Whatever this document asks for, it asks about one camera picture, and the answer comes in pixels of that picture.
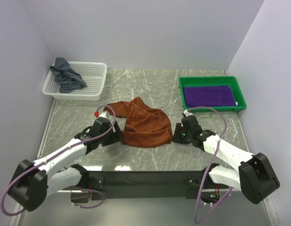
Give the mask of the purple towel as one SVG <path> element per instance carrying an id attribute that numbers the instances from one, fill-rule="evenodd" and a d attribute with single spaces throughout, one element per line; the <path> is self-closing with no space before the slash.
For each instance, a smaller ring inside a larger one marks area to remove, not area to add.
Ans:
<path id="1" fill-rule="evenodd" d="M 236 106 L 232 89 L 228 86 L 184 87 L 183 95 L 188 108 Z"/>

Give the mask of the orange brown towel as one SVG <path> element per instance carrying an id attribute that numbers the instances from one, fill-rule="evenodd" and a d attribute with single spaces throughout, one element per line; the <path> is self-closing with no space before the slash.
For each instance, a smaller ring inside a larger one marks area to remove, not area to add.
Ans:
<path id="1" fill-rule="evenodd" d="M 122 143 L 128 146 L 154 148 L 170 144 L 173 133 L 169 117 L 157 108 L 147 106 L 140 97 L 109 106 L 117 118 L 125 118 Z"/>

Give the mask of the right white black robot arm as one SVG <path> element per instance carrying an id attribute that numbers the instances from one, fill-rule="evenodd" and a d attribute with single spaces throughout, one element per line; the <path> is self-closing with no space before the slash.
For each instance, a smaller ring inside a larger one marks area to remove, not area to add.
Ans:
<path id="1" fill-rule="evenodd" d="M 277 175 L 264 154 L 246 152 L 224 141 L 215 132 L 203 130 L 194 115 L 185 116 L 176 124 L 172 141 L 192 144 L 229 165 L 228 168 L 218 163 L 207 166 L 201 172 L 201 179 L 186 180 L 191 188 L 225 185 L 240 190 L 251 203 L 258 204 L 280 187 Z"/>

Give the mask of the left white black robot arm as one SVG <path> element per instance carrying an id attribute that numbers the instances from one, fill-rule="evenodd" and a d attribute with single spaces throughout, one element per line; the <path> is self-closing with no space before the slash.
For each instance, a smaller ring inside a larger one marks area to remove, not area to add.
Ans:
<path id="1" fill-rule="evenodd" d="M 19 163 L 7 189 L 7 194 L 27 211 L 37 209 L 52 193 L 68 187 L 91 188 L 90 172 L 79 164 L 67 166 L 86 156 L 98 146 L 108 146 L 124 139 L 116 120 L 99 116 L 94 124 L 76 134 L 66 145 L 35 160 Z"/>

